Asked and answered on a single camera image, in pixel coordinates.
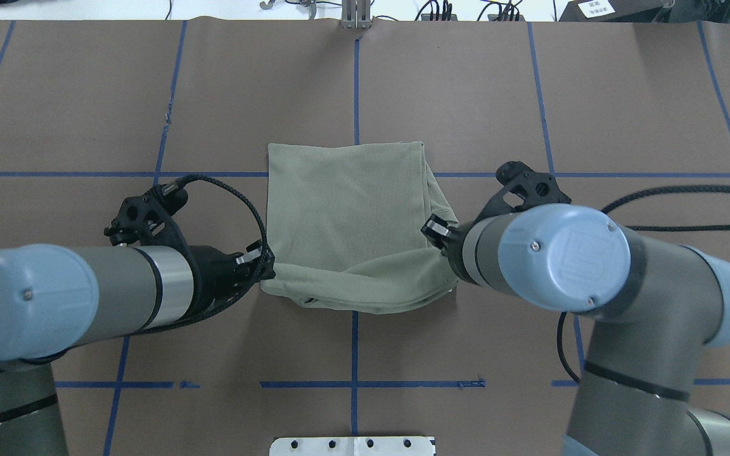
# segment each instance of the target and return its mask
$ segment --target wire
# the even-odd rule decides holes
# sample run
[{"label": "wire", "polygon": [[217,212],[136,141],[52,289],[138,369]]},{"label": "wire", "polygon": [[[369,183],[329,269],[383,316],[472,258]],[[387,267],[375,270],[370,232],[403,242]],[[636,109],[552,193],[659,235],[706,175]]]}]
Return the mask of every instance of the wire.
[{"label": "wire", "polygon": [[418,8],[418,14],[414,18],[414,21],[418,20],[418,18],[421,17],[421,13],[424,11],[424,8],[426,6],[430,5],[430,18],[432,20],[432,5],[435,3],[435,7],[438,8],[438,0],[427,0],[426,3],[422,5],[422,8]]},{"label": "wire", "polygon": [[[614,202],[602,208],[602,213],[611,213],[623,205],[631,203],[648,196],[656,196],[657,194],[680,194],[680,193],[725,193],[730,194],[730,185],[669,185],[666,187],[652,187],[645,190],[635,191],[635,193],[626,194]],[[652,225],[631,225],[628,226],[633,231],[730,231],[730,225],[688,225],[688,226],[652,226]],[[556,354],[559,355],[560,363],[565,372],[577,383],[579,377],[570,368],[567,360],[565,360],[565,349],[562,347],[562,334],[565,326],[565,317],[567,312],[560,314],[559,323],[556,325]]]},{"label": "wire", "polygon": [[182,328],[182,326],[188,326],[189,324],[198,323],[201,320],[206,320],[207,318],[211,318],[215,314],[219,314],[219,312],[222,312],[226,308],[229,308],[229,306],[237,303],[238,300],[244,297],[247,291],[249,291],[252,286],[260,280],[261,272],[264,269],[264,263],[266,263],[267,260],[270,258],[269,243],[267,243],[266,239],[266,228],[264,227],[264,221],[261,219],[260,214],[258,214],[258,210],[255,209],[254,205],[252,205],[252,202],[247,199],[247,197],[244,196],[243,193],[225,184],[225,182],[221,182],[218,179],[214,179],[202,174],[188,174],[179,179],[176,179],[176,182],[180,188],[185,188],[185,185],[188,185],[191,182],[195,182],[197,180],[208,182],[209,184],[213,184],[217,187],[223,188],[223,190],[229,191],[229,193],[234,194],[250,210],[250,213],[252,213],[252,217],[254,217],[255,219],[255,224],[258,225],[258,232],[261,236],[261,256],[258,259],[258,265],[255,266],[255,270],[252,272],[252,276],[250,277],[247,285],[245,285],[239,291],[235,292],[235,294],[233,294],[232,297],[226,300],[226,302],[215,306],[215,308],[208,308],[207,311],[200,312],[199,314],[194,315],[190,318],[186,318],[185,320],[174,321],[174,323],[165,324],[164,326],[156,326],[155,328],[143,329],[141,331],[135,332],[134,334],[153,334],[166,331],[168,329]]},{"label": "wire", "polygon": [[489,6],[497,5],[497,18],[495,20],[501,20],[501,18],[505,17],[506,14],[510,13],[511,15],[519,15],[520,10],[516,8],[516,5],[508,2],[508,3],[500,3],[500,2],[489,2],[486,6],[481,9],[480,14],[478,15],[478,18],[476,18],[475,22],[478,22],[483,18],[483,13],[486,12],[487,9],[489,9]]},{"label": "wire", "polygon": [[566,317],[568,317],[568,312],[562,312],[560,314],[559,323],[556,324],[556,354],[560,356],[560,364],[562,364],[562,369],[565,369],[565,372],[568,373],[573,381],[579,383],[580,378],[578,375],[576,375],[576,372],[571,369],[570,364],[568,364],[568,360],[566,360],[565,358],[565,347],[562,346],[562,334],[565,330]]}]

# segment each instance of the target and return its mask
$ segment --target green fabric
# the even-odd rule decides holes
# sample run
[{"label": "green fabric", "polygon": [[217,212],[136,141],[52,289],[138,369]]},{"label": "green fabric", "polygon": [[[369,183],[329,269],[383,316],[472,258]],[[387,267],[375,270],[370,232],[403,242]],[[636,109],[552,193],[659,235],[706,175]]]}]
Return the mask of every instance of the green fabric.
[{"label": "green fabric", "polygon": [[457,277],[419,229],[457,222],[422,142],[344,148],[269,145],[270,295],[307,308],[394,314],[431,303]]}]

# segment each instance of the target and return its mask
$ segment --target white mounting plate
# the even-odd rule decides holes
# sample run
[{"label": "white mounting plate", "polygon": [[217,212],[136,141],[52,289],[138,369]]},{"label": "white mounting plate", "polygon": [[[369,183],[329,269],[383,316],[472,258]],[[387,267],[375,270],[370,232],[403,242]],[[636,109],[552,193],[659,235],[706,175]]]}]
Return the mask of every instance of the white mounting plate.
[{"label": "white mounting plate", "polygon": [[269,456],[435,456],[435,438],[279,438],[269,447]]}]

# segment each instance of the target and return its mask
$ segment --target label sticker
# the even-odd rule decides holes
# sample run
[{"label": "label sticker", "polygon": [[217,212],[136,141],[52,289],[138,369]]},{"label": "label sticker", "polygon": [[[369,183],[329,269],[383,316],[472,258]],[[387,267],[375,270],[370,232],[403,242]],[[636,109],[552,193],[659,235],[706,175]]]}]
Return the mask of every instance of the label sticker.
[{"label": "label sticker", "polygon": [[611,15],[616,12],[608,0],[592,0],[591,2],[579,3],[579,9],[586,18]]}]

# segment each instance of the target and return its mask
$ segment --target screw hole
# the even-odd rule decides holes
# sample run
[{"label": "screw hole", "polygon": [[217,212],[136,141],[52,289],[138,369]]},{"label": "screw hole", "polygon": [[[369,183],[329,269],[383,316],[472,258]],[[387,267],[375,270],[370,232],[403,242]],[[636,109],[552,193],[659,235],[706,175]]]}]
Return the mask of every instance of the screw hole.
[{"label": "screw hole", "polygon": [[551,188],[548,187],[548,184],[545,184],[545,182],[540,182],[539,184],[535,185],[534,190],[536,191],[539,196],[545,196],[548,194],[548,191],[551,191]]}]

